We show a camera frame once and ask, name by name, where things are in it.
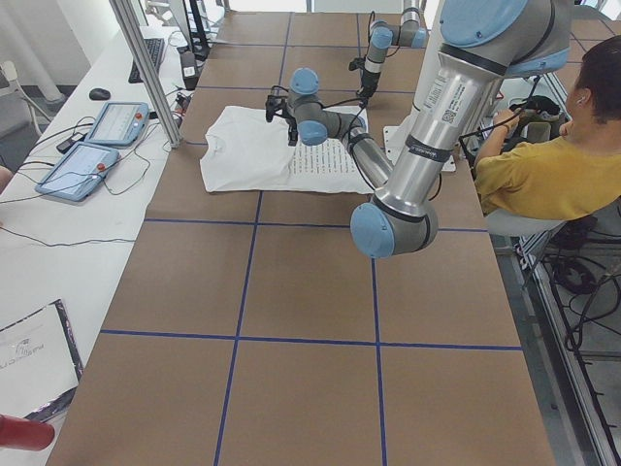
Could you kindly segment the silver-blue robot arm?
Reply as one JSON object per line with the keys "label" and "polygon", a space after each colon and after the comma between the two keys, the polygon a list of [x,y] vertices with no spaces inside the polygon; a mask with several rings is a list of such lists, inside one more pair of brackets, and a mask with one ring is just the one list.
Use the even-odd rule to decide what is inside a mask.
{"label": "silver-blue robot arm", "polygon": [[426,46],[429,37],[424,18],[426,4],[426,1],[404,1],[398,25],[384,20],[369,23],[366,54],[349,63],[350,71],[361,71],[361,84],[357,91],[359,97],[370,98],[376,92],[391,47],[422,49]]}
{"label": "silver-blue robot arm", "polygon": [[296,70],[287,94],[267,99],[266,115],[287,121],[291,143],[339,140],[373,186],[371,200],[351,216],[359,250],[372,258],[422,250],[438,231],[429,193],[459,138],[480,121],[486,99],[504,80],[565,65],[572,7],[570,1],[447,1],[438,24],[427,29],[424,3],[407,1],[398,25],[372,23],[367,53],[351,63],[362,73],[361,98],[375,93],[391,47],[425,51],[408,134],[396,160],[387,157],[359,117],[324,108],[311,69]]}

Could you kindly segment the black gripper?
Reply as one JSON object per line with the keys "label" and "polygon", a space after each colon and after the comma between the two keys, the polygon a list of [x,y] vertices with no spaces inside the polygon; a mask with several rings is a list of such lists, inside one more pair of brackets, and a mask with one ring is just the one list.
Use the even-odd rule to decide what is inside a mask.
{"label": "black gripper", "polygon": [[377,73],[364,70],[361,76],[360,95],[374,95],[377,89]]}
{"label": "black gripper", "polygon": [[288,121],[287,124],[288,124],[287,134],[289,138],[287,141],[287,145],[289,147],[293,147],[298,144],[297,122],[295,120],[292,120],[292,121]]}

